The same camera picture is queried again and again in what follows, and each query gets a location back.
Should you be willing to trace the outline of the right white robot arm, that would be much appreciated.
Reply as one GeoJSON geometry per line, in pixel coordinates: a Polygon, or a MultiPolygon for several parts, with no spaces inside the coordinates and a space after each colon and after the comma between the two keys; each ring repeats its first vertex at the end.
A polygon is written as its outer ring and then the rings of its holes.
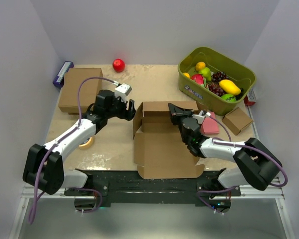
{"type": "Polygon", "coordinates": [[[201,127],[211,114],[201,111],[195,114],[168,103],[170,119],[177,126],[183,143],[195,157],[218,158],[236,163],[233,169],[222,169],[205,185],[202,193],[215,193],[222,196],[238,186],[250,185],[264,191],[278,173],[285,174],[280,161],[256,138],[247,141],[232,142],[210,138],[202,134],[201,127]]]}

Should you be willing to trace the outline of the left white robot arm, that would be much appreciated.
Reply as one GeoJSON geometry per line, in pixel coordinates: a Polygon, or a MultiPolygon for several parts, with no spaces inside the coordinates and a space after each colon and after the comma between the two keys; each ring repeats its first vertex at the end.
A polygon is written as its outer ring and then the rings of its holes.
{"type": "Polygon", "coordinates": [[[34,144],[28,152],[23,181],[49,195],[61,188],[76,188],[81,195],[89,195],[93,183],[88,180],[88,175],[80,170],[65,171],[63,163],[79,145],[104,128],[108,119],[133,119],[136,112],[134,100],[126,99],[130,91],[125,84],[113,91],[101,90],[95,103],[71,128],[45,145],[34,144]]]}

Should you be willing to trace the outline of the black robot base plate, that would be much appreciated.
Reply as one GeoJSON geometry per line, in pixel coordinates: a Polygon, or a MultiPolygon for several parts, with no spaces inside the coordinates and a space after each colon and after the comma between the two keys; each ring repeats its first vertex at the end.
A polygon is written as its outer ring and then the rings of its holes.
{"type": "Polygon", "coordinates": [[[220,171],[205,171],[198,178],[188,179],[143,179],[137,171],[86,170],[88,180],[84,191],[65,189],[66,196],[74,196],[76,209],[91,209],[98,203],[110,207],[114,203],[128,204],[194,204],[203,207],[203,198],[212,206],[226,210],[230,208],[230,196],[240,196],[237,187],[222,193],[221,199],[213,194],[203,194],[220,171]]]}

